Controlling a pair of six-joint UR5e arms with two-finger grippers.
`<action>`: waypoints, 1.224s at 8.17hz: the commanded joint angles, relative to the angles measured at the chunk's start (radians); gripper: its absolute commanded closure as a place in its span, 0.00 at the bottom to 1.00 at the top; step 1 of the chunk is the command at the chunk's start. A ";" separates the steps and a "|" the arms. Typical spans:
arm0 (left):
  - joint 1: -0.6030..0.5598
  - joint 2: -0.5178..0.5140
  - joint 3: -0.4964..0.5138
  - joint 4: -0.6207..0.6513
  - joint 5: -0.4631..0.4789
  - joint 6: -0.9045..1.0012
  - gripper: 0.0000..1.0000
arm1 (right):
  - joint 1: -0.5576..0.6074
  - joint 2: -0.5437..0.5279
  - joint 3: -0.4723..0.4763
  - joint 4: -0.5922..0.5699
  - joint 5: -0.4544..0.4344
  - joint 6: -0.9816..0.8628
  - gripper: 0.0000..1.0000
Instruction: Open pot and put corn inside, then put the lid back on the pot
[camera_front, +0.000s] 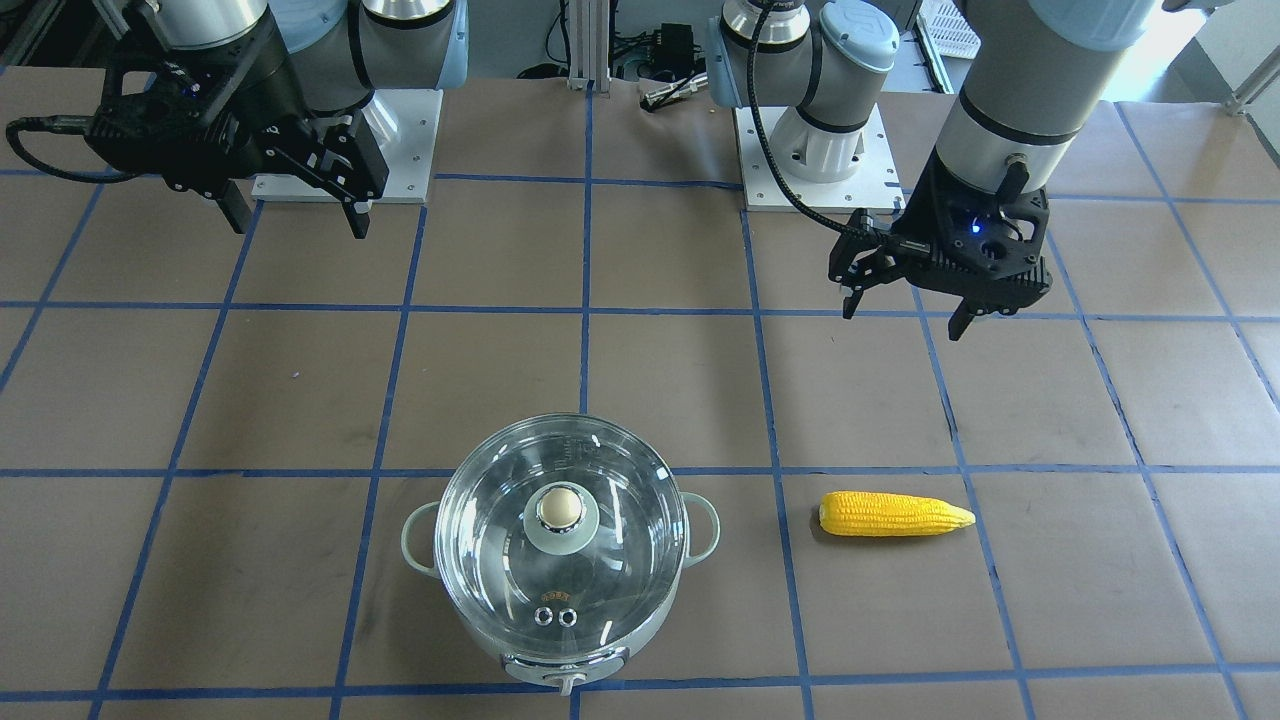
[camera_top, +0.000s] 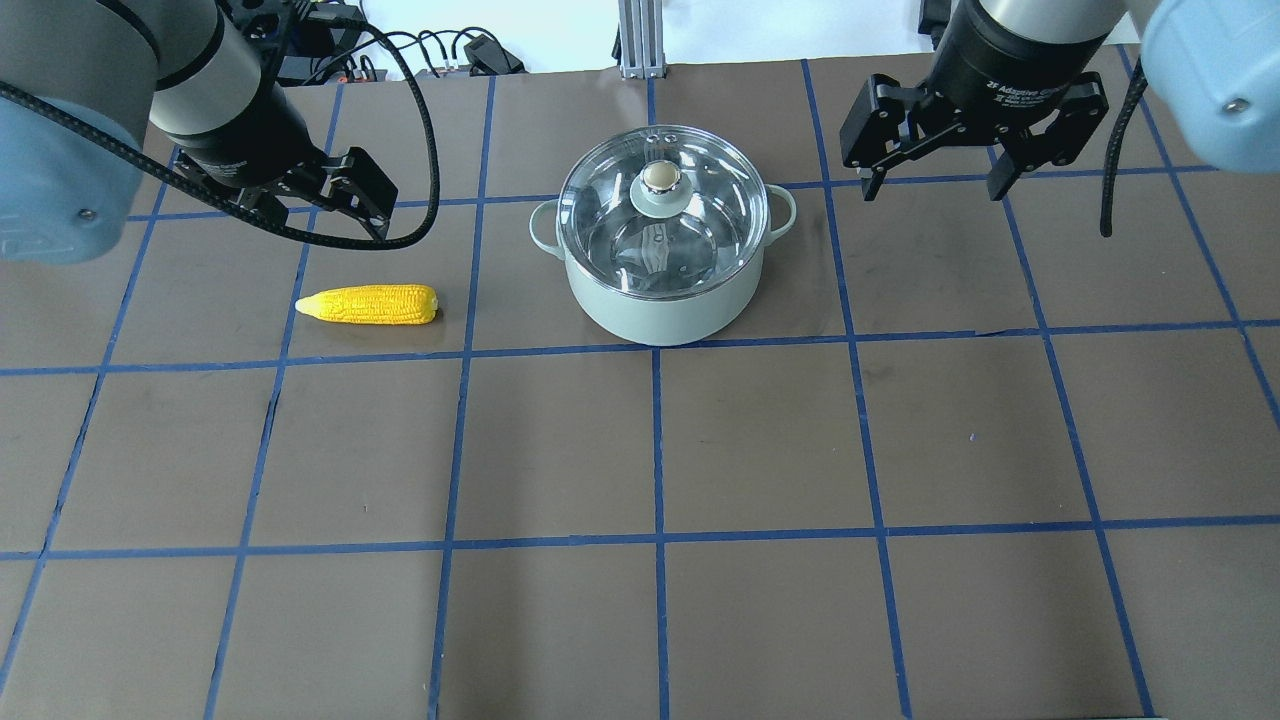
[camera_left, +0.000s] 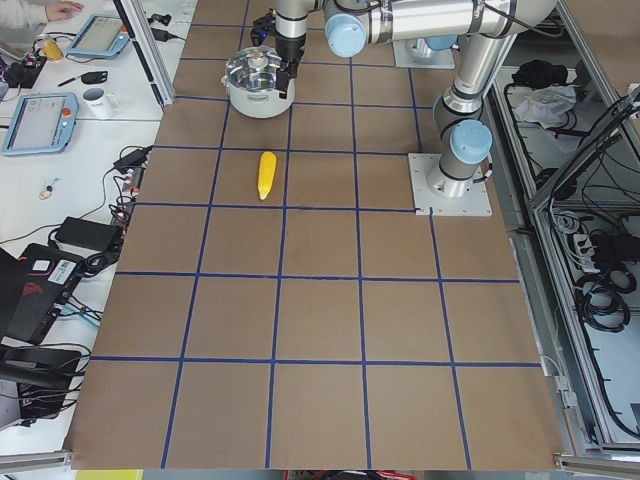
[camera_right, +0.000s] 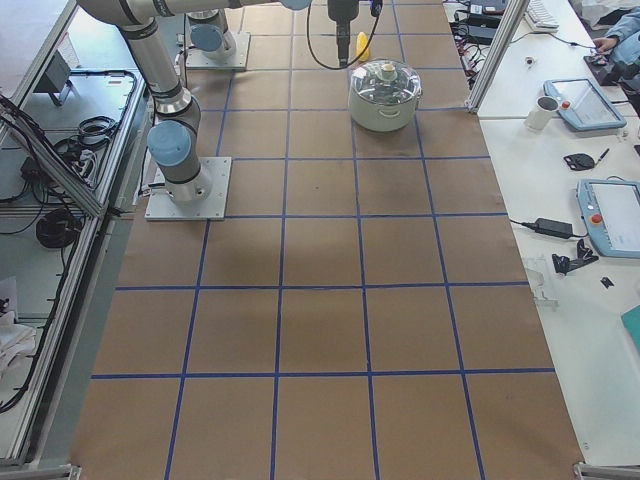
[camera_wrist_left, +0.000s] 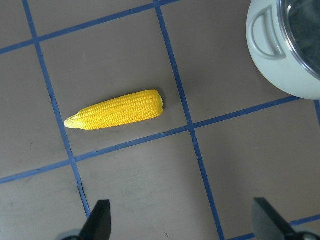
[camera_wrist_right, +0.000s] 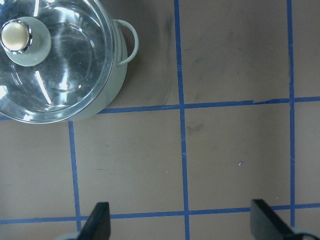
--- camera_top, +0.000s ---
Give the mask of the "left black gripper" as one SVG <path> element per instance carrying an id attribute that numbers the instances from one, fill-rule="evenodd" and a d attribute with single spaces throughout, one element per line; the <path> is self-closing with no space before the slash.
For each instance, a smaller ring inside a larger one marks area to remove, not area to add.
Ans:
<path id="1" fill-rule="evenodd" d="M 301 199 L 356 220 L 385 240 L 398 187 L 364 149 L 326 156 L 301 114 L 276 85 L 262 86 L 229 123 L 201 135 L 179 135 L 174 172 L 219 209 L 234 204 L 268 225 L 287 225 L 283 197 Z"/>

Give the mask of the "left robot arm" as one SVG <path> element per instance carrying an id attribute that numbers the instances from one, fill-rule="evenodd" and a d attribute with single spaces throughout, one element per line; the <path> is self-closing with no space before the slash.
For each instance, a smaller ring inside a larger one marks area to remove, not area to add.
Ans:
<path id="1" fill-rule="evenodd" d="M 394 249 L 397 188 L 311 138 L 219 1 L 3 4 L 3 259 L 119 242 L 145 176 L 271 234 Z"/>

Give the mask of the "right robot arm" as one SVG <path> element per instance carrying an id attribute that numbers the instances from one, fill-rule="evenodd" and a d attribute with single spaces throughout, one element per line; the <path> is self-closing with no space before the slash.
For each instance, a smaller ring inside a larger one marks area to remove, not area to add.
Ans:
<path id="1" fill-rule="evenodd" d="M 1071 164 L 1108 110 L 1088 64 L 1125 15 L 1144 85 L 1198 159 L 1276 173 L 1275 1 L 957 1 L 920 83 L 864 83 L 840 131 L 842 164 L 867 200 L 895 167 L 945 147 L 1004 150 L 993 200 L 1028 172 Z"/>

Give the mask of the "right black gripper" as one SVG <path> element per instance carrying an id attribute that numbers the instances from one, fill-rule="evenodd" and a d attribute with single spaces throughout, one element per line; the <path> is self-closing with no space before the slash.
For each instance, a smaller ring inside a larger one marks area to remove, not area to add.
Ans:
<path id="1" fill-rule="evenodd" d="M 936 49 L 931 86 L 870 76 L 840 128 L 841 161 L 858 173 L 861 197 L 873 201 L 893 168 L 955 145 L 961 118 L 1030 126 L 1056 110 L 1039 133 L 1027 127 L 998 137 L 1004 151 L 986 186 L 989 199 L 1000 201 L 1023 174 L 1074 163 L 1093 137 L 1108 101 L 1101 74 L 1083 72 L 1105 37 L 1029 38 L 983 3 L 956 1 Z"/>

